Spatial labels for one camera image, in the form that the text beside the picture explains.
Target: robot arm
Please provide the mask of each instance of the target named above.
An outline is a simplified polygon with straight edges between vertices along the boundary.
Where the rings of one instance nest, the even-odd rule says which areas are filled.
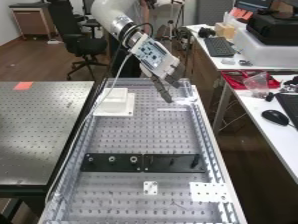
[[[141,70],[152,78],[158,92],[166,102],[172,98],[165,91],[161,80],[178,88],[176,68],[180,59],[168,49],[136,28],[136,24],[124,12],[132,7],[136,0],[96,0],[92,5],[92,15],[113,37],[121,41],[130,53],[141,62]]]

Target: white block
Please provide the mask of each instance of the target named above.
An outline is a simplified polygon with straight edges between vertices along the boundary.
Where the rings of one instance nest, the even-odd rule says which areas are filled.
[[[255,66],[297,67],[298,46],[265,45],[245,29],[238,29],[234,44]]]
[[[128,88],[114,88],[110,93],[109,91],[109,88],[102,91],[101,99],[106,96],[106,94],[109,95],[97,107],[93,115],[113,117],[133,116],[134,93],[128,93]]]

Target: black chair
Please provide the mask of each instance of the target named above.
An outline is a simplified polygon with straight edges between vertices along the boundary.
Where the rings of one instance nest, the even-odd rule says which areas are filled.
[[[68,73],[68,80],[71,80],[71,74],[85,66],[93,80],[96,80],[91,65],[108,66],[100,63],[96,58],[96,55],[105,52],[108,46],[105,38],[91,39],[83,34],[68,0],[52,0],[48,9],[68,52],[75,54],[76,57],[84,58],[84,61],[72,63],[73,70]]]

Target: table leg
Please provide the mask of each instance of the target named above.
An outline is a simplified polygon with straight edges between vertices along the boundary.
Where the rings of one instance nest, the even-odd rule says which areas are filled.
[[[230,86],[229,86],[228,83],[225,83],[224,91],[222,91],[222,94],[221,94],[221,101],[220,101],[220,105],[218,105],[218,108],[217,108],[216,119],[214,119],[214,122],[213,122],[214,135],[217,135],[218,132],[220,132],[222,119],[224,119],[226,108],[228,108],[229,101],[230,101],[230,96],[232,96]]]
[[[1,224],[12,224],[12,219],[16,215],[16,212],[20,208],[21,200],[20,199],[9,199],[7,205],[0,213],[0,223]]]
[[[188,31],[188,44],[186,44],[186,57],[185,57],[185,70],[184,70],[184,78],[186,77],[186,71],[188,71],[189,50],[190,50],[190,40],[192,40],[192,33],[190,33],[190,31]]]
[[[96,27],[91,28],[92,38],[96,39]]]

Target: keyboard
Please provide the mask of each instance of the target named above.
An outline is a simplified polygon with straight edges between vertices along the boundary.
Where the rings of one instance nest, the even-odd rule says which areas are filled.
[[[205,44],[212,57],[233,57],[236,54],[225,37],[205,38]]]
[[[298,130],[298,95],[278,93],[275,97]]]

